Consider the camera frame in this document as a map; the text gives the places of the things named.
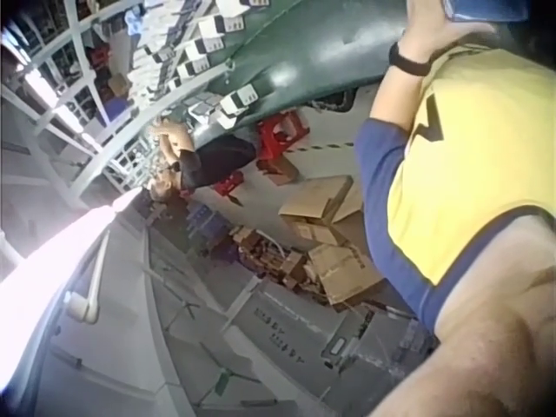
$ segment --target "hand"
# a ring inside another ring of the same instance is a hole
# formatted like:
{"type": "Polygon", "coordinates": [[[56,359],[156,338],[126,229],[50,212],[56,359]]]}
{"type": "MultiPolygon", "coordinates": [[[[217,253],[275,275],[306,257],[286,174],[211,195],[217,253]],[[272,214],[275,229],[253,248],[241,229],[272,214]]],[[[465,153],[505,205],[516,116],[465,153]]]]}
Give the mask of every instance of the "hand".
{"type": "Polygon", "coordinates": [[[419,63],[428,62],[434,52],[465,35],[495,31],[488,23],[449,21],[442,0],[407,0],[407,17],[407,29],[398,47],[402,56],[419,63]]]}

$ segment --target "light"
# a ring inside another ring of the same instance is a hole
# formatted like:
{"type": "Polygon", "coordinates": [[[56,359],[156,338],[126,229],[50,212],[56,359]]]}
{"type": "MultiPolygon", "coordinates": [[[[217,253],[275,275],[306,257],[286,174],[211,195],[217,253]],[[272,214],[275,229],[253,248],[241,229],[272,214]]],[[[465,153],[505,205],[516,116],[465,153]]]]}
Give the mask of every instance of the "light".
{"type": "Polygon", "coordinates": [[[44,311],[115,217],[110,206],[91,210],[44,243],[0,284],[0,392],[10,383],[44,311]]]}
{"type": "Polygon", "coordinates": [[[124,195],[120,195],[118,198],[114,200],[112,203],[112,208],[117,213],[122,213],[133,200],[141,193],[142,187],[135,187],[131,189],[124,195]]]}
{"type": "MultiPolygon", "coordinates": [[[[7,30],[2,33],[2,45],[4,45],[20,62],[16,66],[16,71],[21,71],[25,65],[31,62],[30,57],[24,50],[17,47],[17,40],[7,30]]],[[[58,103],[58,95],[52,89],[50,84],[43,78],[43,76],[41,76],[38,69],[34,69],[27,74],[25,76],[25,81],[36,92],[36,94],[41,97],[46,105],[52,109],[56,107],[56,104],[58,103]]],[[[66,123],[66,125],[68,125],[68,127],[78,135],[83,133],[83,126],[79,122],[79,119],[77,119],[77,117],[65,105],[54,110],[54,113],[56,113],[66,123]]]]}

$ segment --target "black shirt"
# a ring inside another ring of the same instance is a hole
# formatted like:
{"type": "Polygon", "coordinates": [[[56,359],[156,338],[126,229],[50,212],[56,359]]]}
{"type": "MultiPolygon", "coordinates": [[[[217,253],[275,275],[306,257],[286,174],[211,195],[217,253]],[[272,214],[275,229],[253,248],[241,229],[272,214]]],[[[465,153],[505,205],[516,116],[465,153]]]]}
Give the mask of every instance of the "black shirt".
{"type": "Polygon", "coordinates": [[[182,150],[181,189],[198,189],[216,184],[255,158],[255,146],[233,135],[221,136],[195,152],[182,150]]]}

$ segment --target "woman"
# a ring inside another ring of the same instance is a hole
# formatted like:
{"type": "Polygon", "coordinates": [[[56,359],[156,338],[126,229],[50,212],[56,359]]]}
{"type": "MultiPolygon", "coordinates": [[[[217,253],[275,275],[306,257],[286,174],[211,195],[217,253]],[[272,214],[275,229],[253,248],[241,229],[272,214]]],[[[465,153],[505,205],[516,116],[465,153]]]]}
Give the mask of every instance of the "woman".
{"type": "Polygon", "coordinates": [[[166,202],[174,193],[191,194],[195,189],[223,181],[257,156],[258,137],[249,128],[235,132],[241,138],[227,134],[199,149],[195,149],[183,123],[156,121],[150,133],[158,136],[169,165],[150,184],[150,195],[158,202],[166,202]]]}

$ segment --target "cardboard box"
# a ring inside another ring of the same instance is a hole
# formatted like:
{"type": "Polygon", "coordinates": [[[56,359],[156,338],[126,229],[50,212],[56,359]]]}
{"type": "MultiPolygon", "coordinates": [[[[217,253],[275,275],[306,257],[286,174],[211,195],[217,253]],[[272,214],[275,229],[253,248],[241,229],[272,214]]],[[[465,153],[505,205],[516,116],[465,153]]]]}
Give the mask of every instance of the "cardboard box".
{"type": "Polygon", "coordinates": [[[280,266],[280,270],[286,276],[291,276],[299,283],[307,280],[307,274],[303,266],[307,262],[307,257],[299,252],[292,251],[280,266]]]}
{"type": "Polygon", "coordinates": [[[297,292],[297,290],[299,289],[299,282],[289,275],[284,277],[281,282],[282,284],[284,284],[284,287],[291,291],[297,292]]]}
{"type": "Polygon", "coordinates": [[[253,228],[240,228],[234,233],[234,242],[247,251],[251,250],[261,239],[261,235],[253,228]]]}
{"type": "Polygon", "coordinates": [[[343,248],[320,245],[309,251],[309,256],[332,305],[347,301],[384,279],[354,245],[343,248]]]}
{"type": "Polygon", "coordinates": [[[311,282],[319,281],[319,275],[314,271],[314,266],[312,263],[306,263],[305,265],[303,265],[303,269],[305,270],[305,274],[307,275],[309,280],[311,280],[311,282]]]}
{"type": "Polygon", "coordinates": [[[273,160],[259,160],[256,166],[275,185],[290,184],[297,180],[299,170],[285,156],[273,160]]]}
{"type": "Polygon", "coordinates": [[[119,73],[108,80],[108,86],[116,97],[125,97],[129,91],[128,79],[119,73]]]}
{"type": "Polygon", "coordinates": [[[370,257],[363,219],[363,198],[361,185],[355,181],[347,192],[332,220],[332,226],[346,240],[354,244],[363,254],[370,257]]]}
{"type": "Polygon", "coordinates": [[[346,238],[331,223],[352,183],[349,175],[305,181],[280,208],[280,217],[305,239],[341,245],[346,238]]]}

